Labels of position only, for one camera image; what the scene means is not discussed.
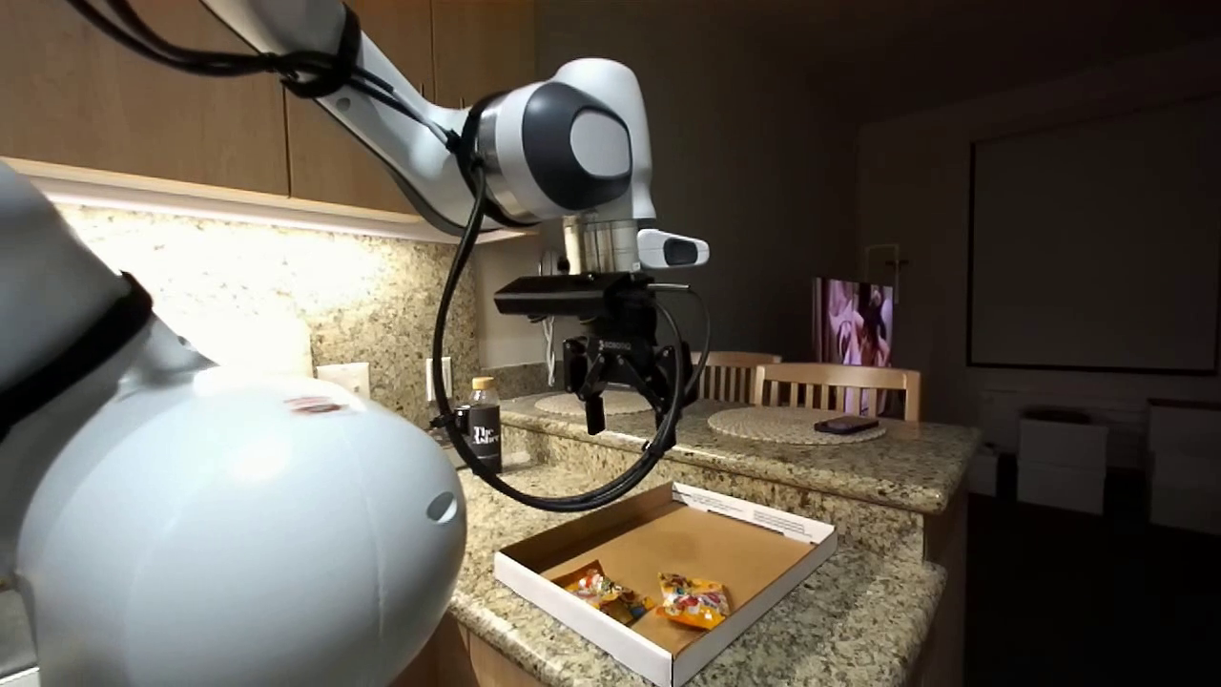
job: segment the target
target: ceiling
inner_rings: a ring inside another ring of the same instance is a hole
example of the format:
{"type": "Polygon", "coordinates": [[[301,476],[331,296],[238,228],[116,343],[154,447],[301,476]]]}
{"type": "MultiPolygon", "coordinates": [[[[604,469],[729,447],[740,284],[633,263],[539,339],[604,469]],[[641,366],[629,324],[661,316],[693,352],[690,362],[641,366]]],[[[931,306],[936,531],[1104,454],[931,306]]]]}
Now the ceiling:
{"type": "Polygon", "coordinates": [[[1221,0],[702,0],[861,118],[1221,34],[1221,0]]]}

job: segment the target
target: television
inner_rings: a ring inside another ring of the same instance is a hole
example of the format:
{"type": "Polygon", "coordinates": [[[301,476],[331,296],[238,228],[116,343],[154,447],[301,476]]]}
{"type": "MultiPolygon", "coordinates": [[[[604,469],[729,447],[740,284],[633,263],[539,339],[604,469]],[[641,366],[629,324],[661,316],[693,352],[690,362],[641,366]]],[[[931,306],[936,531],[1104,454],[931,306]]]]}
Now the television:
{"type": "Polygon", "coordinates": [[[964,362],[1218,372],[1221,94],[970,144],[964,362]]]}
{"type": "Polygon", "coordinates": [[[819,273],[813,277],[813,357],[839,366],[891,366],[896,284],[819,273]]]}

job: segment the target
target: cabinet door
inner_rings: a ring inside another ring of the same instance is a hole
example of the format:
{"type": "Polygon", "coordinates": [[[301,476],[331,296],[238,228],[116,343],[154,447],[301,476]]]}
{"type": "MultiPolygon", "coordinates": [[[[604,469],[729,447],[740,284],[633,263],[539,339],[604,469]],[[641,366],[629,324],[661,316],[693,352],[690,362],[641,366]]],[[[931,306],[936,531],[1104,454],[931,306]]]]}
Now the cabinet door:
{"type": "MultiPolygon", "coordinates": [[[[352,0],[347,4],[379,50],[430,90],[430,0],[352,0]]],[[[285,94],[290,195],[411,208],[389,166],[365,151],[329,111],[285,94]]]]}
{"type": "MultiPolygon", "coordinates": [[[[138,0],[154,29],[245,50],[203,4],[138,0]]],[[[281,190],[275,77],[208,78],[154,64],[61,0],[4,0],[0,151],[220,188],[281,190]]]]}
{"type": "Polygon", "coordinates": [[[539,0],[539,55],[548,69],[573,55],[613,55],[633,64],[641,55],[641,27],[650,27],[661,10],[669,10],[669,4],[661,8],[650,0],[539,0]]]}
{"type": "Polygon", "coordinates": [[[543,71],[533,0],[436,0],[436,101],[468,108],[543,71]]]}

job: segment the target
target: upper cabinet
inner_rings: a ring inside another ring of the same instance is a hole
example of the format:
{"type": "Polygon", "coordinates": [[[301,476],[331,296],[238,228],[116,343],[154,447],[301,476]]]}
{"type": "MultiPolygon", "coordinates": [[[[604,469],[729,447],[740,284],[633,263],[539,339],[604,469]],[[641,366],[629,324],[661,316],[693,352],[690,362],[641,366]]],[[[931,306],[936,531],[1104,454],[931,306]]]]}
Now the upper cabinet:
{"type": "MultiPolygon", "coordinates": [[[[379,50],[426,94],[430,90],[430,0],[352,0],[347,4],[379,50]]],[[[392,171],[357,144],[329,111],[285,94],[290,195],[411,208],[392,171]]]]}
{"type": "MultiPolygon", "coordinates": [[[[468,108],[544,77],[533,0],[347,0],[383,54],[430,97],[468,108]]],[[[200,0],[132,0],[155,34],[249,54],[200,0]]],[[[4,0],[0,157],[403,208],[392,171],[275,77],[154,64],[65,0],[4,0]]]]}
{"type": "MultiPolygon", "coordinates": [[[[132,4],[166,40],[249,50],[203,4],[132,4]]],[[[275,77],[208,78],[154,64],[65,0],[4,0],[0,157],[285,190],[275,77]]]]}
{"type": "Polygon", "coordinates": [[[468,108],[539,77],[533,0],[436,0],[436,101],[468,108]]]}
{"type": "MultiPolygon", "coordinates": [[[[533,0],[352,0],[379,50],[444,108],[531,85],[533,0]]],[[[315,101],[285,101],[290,195],[411,208],[392,171],[315,101]]]]}

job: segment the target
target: white cabinet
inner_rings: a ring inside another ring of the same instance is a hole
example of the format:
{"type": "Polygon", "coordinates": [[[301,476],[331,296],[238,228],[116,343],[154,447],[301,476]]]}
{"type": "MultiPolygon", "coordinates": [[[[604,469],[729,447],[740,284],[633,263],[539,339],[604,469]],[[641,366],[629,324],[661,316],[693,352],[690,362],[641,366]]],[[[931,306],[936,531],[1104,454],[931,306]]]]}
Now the white cabinet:
{"type": "Polygon", "coordinates": [[[1150,404],[1150,520],[1221,535],[1221,404],[1150,404]]]}
{"type": "Polygon", "coordinates": [[[1104,423],[1021,419],[1020,427],[1020,498],[1104,516],[1108,503],[1104,423]]]}

